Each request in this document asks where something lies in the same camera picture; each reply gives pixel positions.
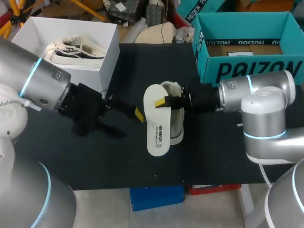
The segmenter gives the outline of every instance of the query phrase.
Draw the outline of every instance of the black tabletop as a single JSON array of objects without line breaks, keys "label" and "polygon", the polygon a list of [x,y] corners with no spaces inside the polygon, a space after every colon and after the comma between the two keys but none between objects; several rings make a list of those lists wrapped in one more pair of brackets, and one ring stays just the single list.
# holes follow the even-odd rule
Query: black tabletop
[{"label": "black tabletop", "polygon": [[[143,94],[151,84],[198,81],[189,44],[120,45],[120,56],[108,90],[143,112]],[[286,111],[287,127],[304,126],[304,95]],[[146,124],[109,111],[103,121],[119,127],[127,139],[110,139],[100,132],[85,138],[72,134],[72,121],[56,112],[28,110],[28,124],[15,144],[16,153],[42,162],[74,190],[194,184],[261,183],[258,165],[245,154],[240,113],[215,112],[185,116],[182,143],[162,157],[146,148]],[[265,166],[270,181],[291,165]]]}]

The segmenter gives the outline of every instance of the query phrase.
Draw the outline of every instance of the cardboard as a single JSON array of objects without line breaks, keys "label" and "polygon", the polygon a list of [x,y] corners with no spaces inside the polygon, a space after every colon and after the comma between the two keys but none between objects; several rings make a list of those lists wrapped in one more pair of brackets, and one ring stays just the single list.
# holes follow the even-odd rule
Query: cardboard
[{"label": "cardboard", "polygon": [[252,53],[252,55],[282,55],[279,45],[207,45],[210,57],[230,56],[229,53]]},{"label": "cardboard", "polygon": [[199,12],[217,12],[225,0],[182,0],[177,7],[177,13],[192,24]]},{"label": "cardboard", "polygon": [[290,71],[297,85],[304,81],[304,33],[291,13],[199,13],[194,22],[201,82],[217,86],[221,79],[279,70]]},{"label": "cardboard", "polygon": [[126,38],[126,36],[129,34],[130,29],[132,26],[123,26],[123,25],[118,25],[118,36],[119,36],[119,43],[122,43],[123,40]]},{"label": "cardboard", "polygon": [[103,0],[83,0],[82,3],[92,10],[101,10],[104,8]]},{"label": "cardboard", "polygon": [[98,92],[108,89],[119,56],[116,24],[30,17],[12,42],[42,57],[46,47],[54,40],[77,35],[86,35],[94,43],[107,50],[101,67],[52,64],[69,72],[72,76],[71,82],[76,85],[83,83]]},{"label": "cardboard", "polygon": [[282,12],[293,8],[294,0],[237,0],[237,12]]},{"label": "cardboard", "polygon": [[41,9],[45,18],[86,19],[86,11],[71,2],[51,3]]}]

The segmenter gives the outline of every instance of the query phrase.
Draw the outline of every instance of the white plastic bag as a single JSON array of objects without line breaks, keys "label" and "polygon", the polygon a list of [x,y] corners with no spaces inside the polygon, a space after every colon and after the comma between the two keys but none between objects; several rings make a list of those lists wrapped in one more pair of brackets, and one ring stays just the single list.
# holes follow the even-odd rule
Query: white plastic bag
[{"label": "white plastic bag", "polygon": [[194,36],[194,28],[192,27],[181,27],[177,30],[175,37],[176,43],[192,43]]}]

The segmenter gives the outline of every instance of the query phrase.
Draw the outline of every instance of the teal cardboard box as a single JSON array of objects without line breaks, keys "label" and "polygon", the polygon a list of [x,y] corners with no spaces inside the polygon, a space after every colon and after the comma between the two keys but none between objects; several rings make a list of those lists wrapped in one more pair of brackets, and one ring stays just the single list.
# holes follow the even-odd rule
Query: teal cardboard box
[{"label": "teal cardboard box", "polygon": [[[289,12],[199,13],[194,20],[193,52],[200,81],[288,70],[304,81],[304,33]],[[211,57],[207,46],[278,46],[281,54]]]},{"label": "teal cardboard box", "polygon": [[224,1],[225,0],[182,0],[176,10],[182,18],[192,23],[199,12],[216,12]]}]

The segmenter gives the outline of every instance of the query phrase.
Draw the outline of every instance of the red box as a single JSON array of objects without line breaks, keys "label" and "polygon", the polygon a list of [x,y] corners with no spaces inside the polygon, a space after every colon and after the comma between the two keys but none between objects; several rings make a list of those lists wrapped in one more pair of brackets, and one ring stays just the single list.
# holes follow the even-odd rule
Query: red box
[{"label": "red box", "polygon": [[230,191],[234,189],[240,189],[241,187],[242,187],[241,184],[227,184],[215,188],[199,188],[199,189],[193,189],[192,187],[189,187],[189,192],[192,196],[195,196],[195,195],[208,194],[214,192]]}]

